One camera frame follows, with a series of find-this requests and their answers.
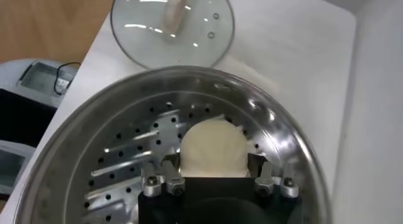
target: stainless steel pot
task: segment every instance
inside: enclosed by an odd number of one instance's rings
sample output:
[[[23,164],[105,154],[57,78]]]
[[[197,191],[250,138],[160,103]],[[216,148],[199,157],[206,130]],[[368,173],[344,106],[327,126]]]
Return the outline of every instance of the stainless steel pot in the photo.
[[[141,165],[158,167],[192,125],[213,117],[242,128],[250,152],[279,169],[291,163],[304,223],[331,223],[320,167],[290,115],[251,83],[199,67],[128,77],[83,104],[40,154],[15,223],[135,223]]]

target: white countertop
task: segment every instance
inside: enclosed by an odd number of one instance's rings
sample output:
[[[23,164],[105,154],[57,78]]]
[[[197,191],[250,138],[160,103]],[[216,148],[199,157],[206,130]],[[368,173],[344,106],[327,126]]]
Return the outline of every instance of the white countertop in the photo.
[[[321,0],[229,1],[236,21],[234,41],[214,68],[255,83],[291,113],[312,142],[332,194],[355,17]],[[64,120],[101,89],[141,71],[117,45],[108,16],[0,215],[0,223],[13,222],[32,166]]]

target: metal bolt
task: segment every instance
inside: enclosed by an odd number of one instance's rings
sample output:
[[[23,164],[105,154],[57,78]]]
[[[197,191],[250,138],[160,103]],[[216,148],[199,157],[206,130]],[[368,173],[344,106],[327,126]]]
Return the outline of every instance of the metal bolt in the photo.
[[[183,189],[181,187],[176,187],[173,190],[174,196],[181,196],[183,194]]]
[[[155,185],[155,184],[158,183],[158,179],[157,179],[156,176],[150,176],[149,178],[147,178],[147,182],[148,182],[150,185]]]
[[[292,178],[291,178],[291,177],[286,177],[286,178],[284,178],[284,185],[286,185],[286,186],[293,186],[293,185],[294,185],[294,182],[292,181]]]
[[[207,34],[209,39],[213,39],[215,37],[215,33],[214,32],[208,32]]]

